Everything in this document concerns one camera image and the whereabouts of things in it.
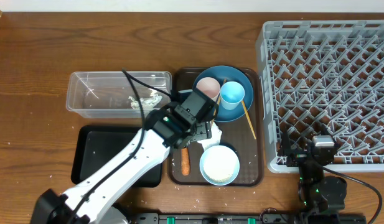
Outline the white napkin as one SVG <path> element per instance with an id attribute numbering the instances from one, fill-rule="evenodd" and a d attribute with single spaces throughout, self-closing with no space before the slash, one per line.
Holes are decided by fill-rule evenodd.
<path id="1" fill-rule="evenodd" d="M 216 123 L 212 124 L 211 133 L 212 133 L 212 137 L 210 139 L 197 141 L 199 144 L 202 145 L 204 150 L 220 144 L 222 131 L 219 129 Z"/>

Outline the orange carrot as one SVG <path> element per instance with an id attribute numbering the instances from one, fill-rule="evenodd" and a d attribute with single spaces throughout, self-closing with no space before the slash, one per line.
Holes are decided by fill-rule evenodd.
<path id="1" fill-rule="evenodd" d="M 187 147 L 181 149 L 181 173 L 184 176 L 190 174 L 190 159 Z"/>

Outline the green white wrapper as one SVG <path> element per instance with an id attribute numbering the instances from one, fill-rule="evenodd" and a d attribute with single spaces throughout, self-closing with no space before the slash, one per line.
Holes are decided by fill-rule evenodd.
<path id="1" fill-rule="evenodd" d="M 138 100 L 136 100 L 132 96 L 129 96 L 128 99 L 131 100 L 130 105 L 132 109 L 138 110 L 139 109 Z M 150 110 L 159 104 L 159 102 L 162 100 L 162 96 L 158 94 L 154 94 L 149 98 L 140 98 L 139 100 L 144 110 Z"/>

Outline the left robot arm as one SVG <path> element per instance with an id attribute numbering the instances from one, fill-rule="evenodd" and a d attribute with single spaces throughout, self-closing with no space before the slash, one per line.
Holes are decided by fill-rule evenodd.
<path id="1" fill-rule="evenodd" d="M 208 139 L 217 105 L 172 102 L 152 110 L 131 142 L 102 168 L 57 195 L 52 189 L 38 199 L 31 223 L 99 223 L 111 206 L 145 173 L 162 163 L 172 149 L 195 138 Z"/>

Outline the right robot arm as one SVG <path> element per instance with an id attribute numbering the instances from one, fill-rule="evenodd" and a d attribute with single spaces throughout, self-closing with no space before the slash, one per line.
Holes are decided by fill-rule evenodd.
<path id="1" fill-rule="evenodd" d="M 325 176 L 324 167 L 334 161 L 340 145 L 322 128 L 304 149 L 293 149 L 289 134 L 281 136 L 279 154 L 288 167 L 299 169 L 298 195 L 304 208 L 289 223 L 340 223 L 339 211 L 345 208 L 347 183 L 341 177 Z"/>

